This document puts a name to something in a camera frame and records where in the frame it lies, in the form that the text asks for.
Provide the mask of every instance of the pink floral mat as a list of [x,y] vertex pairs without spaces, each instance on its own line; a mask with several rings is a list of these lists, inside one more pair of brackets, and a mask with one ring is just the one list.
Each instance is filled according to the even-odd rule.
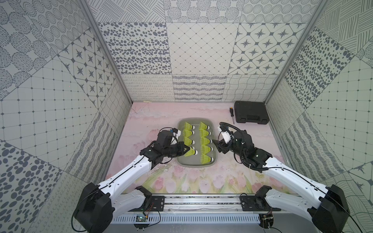
[[[141,149],[157,139],[161,128],[177,127],[184,118],[207,118],[215,128],[219,122],[232,124],[230,107],[233,103],[134,103],[106,177],[110,178],[133,161]],[[246,129],[256,147],[284,161],[269,125],[235,123],[235,126]],[[256,193],[262,185],[293,193],[276,179],[238,164],[232,152],[218,153],[215,164],[205,168],[182,167],[176,159],[159,164],[125,192],[139,185],[152,193]]]

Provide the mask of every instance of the robotic arm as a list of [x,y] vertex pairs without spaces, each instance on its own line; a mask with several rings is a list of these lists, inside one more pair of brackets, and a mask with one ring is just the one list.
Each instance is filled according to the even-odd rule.
[[[277,179],[301,196],[263,186],[256,193],[257,201],[300,215],[312,221],[323,233],[341,233],[350,211],[339,187],[317,183],[282,164],[270,153],[256,148],[245,130],[224,122],[220,123],[220,129],[223,139],[213,140],[219,152],[234,152],[249,169]],[[121,194],[141,175],[162,163],[164,157],[175,158],[189,151],[184,142],[177,142],[180,135],[181,132],[175,128],[159,132],[157,140],[142,149],[131,164],[98,185],[89,183],[85,186],[71,217],[72,228],[75,217],[87,232],[101,233],[113,218],[132,209],[149,209],[152,194],[144,187],[139,186],[131,193]]]
[[312,221],[323,233],[340,233],[343,230],[350,211],[339,187],[327,187],[282,164],[267,151],[254,147],[251,136],[245,130],[241,131],[224,122],[220,122],[220,129],[223,139],[213,140],[219,152],[234,152],[243,165],[275,178],[301,196],[281,193],[263,186],[258,190],[257,197],[265,200],[271,207],[287,210]]
[[113,218],[135,208],[148,209],[152,194],[144,187],[121,194],[136,179],[162,163],[164,157],[175,158],[188,152],[190,147],[182,141],[177,142],[180,135],[181,131],[175,128],[159,132],[157,140],[142,149],[140,155],[120,172],[98,185],[89,183],[85,186],[72,217],[89,233],[101,233]]

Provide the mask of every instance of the screwdriver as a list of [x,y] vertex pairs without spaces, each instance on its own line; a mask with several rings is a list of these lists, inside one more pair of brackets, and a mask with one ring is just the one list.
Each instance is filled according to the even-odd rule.
[[233,121],[233,124],[234,124],[234,119],[233,119],[233,108],[230,108],[229,111],[231,112],[231,117],[232,117],[232,121]]

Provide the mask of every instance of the patterned wall panel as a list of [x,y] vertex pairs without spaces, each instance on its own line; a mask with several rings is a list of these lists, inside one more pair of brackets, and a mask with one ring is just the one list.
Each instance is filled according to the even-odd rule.
[[133,101],[175,101],[172,75],[122,75]]
[[238,23],[245,0],[164,0],[166,22]]
[[226,75],[173,75],[176,101],[221,101]]
[[282,136],[285,131],[304,112],[287,82],[282,79],[276,91],[267,103],[267,111],[276,126],[277,133]]
[[164,22],[162,0],[88,0],[97,22]]
[[282,136],[291,164],[303,175],[322,181],[346,171],[306,112]]
[[121,74],[171,74],[166,24],[100,23]]
[[26,232],[50,197],[62,170],[3,140],[0,148],[1,230]]
[[[367,198],[364,197],[356,181],[351,177],[353,177],[352,172],[344,172],[322,183],[327,186],[337,185],[340,187],[345,194],[350,215],[353,216],[355,220],[358,220],[359,226],[362,228],[363,232],[371,232],[373,229],[372,202],[370,200],[367,201]],[[355,223],[348,218],[343,232],[360,232],[360,230]]]
[[241,22],[307,23],[319,0],[245,0]]
[[[73,232],[71,215],[86,185],[86,182],[63,171],[49,199],[39,211],[38,218],[31,223],[27,232]],[[73,225],[79,229],[80,224],[75,219]]]
[[[148,80],[154,75],[278,75],[318,4],[318,0],[88,2],[120,73],[147,75]],[[157,96],[157,83],[128,79],[134,100],[179,98],[168,96],[169,92],[165,92],[168,97]],[[247,89],[258,95],[252,99],[265,99],[264,84],[261,90],[260,84]],[[153,86],[154,94],[140,95],[139,87]]]
[[167,23],[172,74],[226,75],[237,26],[234,23]]
[[364,194],[368,202],[373,205],[373,161],[365,163],[350,170],[350,176],[355,181],[357,187]]
[[57,56],[94,106],[99,108],[110,90],[114,74],[91,29],[78,36]]
[[31,19],[17,9],[10,2],[0,6],[0,98],[56,55]]
[[307,108],[353,56],[327,34],[314,28],[285,79],[299,102]]
[[278,75],[304,27],[304,23],[240,23],[229,74]]
[[95,184],[105,178],[111,156],[114,153],[117,135],[98,112],[87,130],[83,140],[78,145],[65,172]]
[[76,1],[0,3],[1,232],[71,231],[86,182],[61,172],[98,111],[82,173],[106,173],[131,104],[87,29]]
[[102,102],[99,112],[104,115],[105,120],[117,135],[120,135],[123,129],[130,109],[130,101],[127,99],[118,81],[114,79],[112,88]]
[[277,75],[228,75],[222,100],[263,102],[276,78]]
[[59,53],[89,25],[76,1],[12,1],[21,14],[27,14],[44,41]]
[[356,54],[373,36],[372,14],[369,0],[331,0],[316,26]]
[[[372,9],[367,0],[329,2],[285,76],[299,101],[292,106],[301,105],[306,111],[282,136],[300,172],[318,179],[336,174],[313,167],[317,162],[307,161],[312,151],[340,161],[325,163],[341,173],[326,184],[344,190],[351,215],[363,232],[373,230]],[[286,100],[285,94],[275,90],[268,106],[276,97]],[[272,118],[276,128],[293,122]],[[360,232],[351,219],[343,231]]]
[[63,169],[97,108],[58,57],[1,102],[0,137]]
[[358,58],[373,67],[373,36],[356,54]]
[[373,68],[354,57],[307,113],[346,168],[373,161]]

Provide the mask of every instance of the yellow shuttlecock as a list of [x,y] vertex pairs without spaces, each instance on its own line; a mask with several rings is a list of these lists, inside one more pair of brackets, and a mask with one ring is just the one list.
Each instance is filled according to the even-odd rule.
[[201,164],[205,164],[205,163],[209,163],[213,161],[214,161],[214,158],[211,158],[205,154],[201,154]]
[[209,131],[206,131],[204,129],[200,130],[201,137],[206,137],[207,135],[210,135],[210,134],[211,134],[211,132],[209,132]]
[[186,146],[192,145],[192,144],[194,144],[194,143],[195,143],[194,140],[191,140],[190,138],[184,136],[184,144],[185,144]]
[[209,143],[212,143],[212,140],[207,139],[205,137],[201,137],[201,145],[207,145]]
[[183,134],[185,137],[189,137],[190,135],[194,134],[194,131],[183,129]]
[[207,126],[205,123],[203,123],[203,122],[200,122],[200,130],[202,130],[202,129],[210,129],[210,127],[209,126]]
[[187,153],[185,153],[184,156],[187,157],[187,156],[191,156],[191,155],[194,155],[194,154],[198,154],[198,151],[196,151],[193,148],[190,148],[190,150]]
[[207,153],[209,153],[210,151],[213,151],[213,150],[214,150],[214,148],[212,148],[212,147],[208,147],[206,145],[201,145],[201,153],[202,154],[207,154]]
[[195,128],[194,125],[191,125],[188,122],[184,123],[184,129],[191,130],[191,129],[194,129],[194,128]]

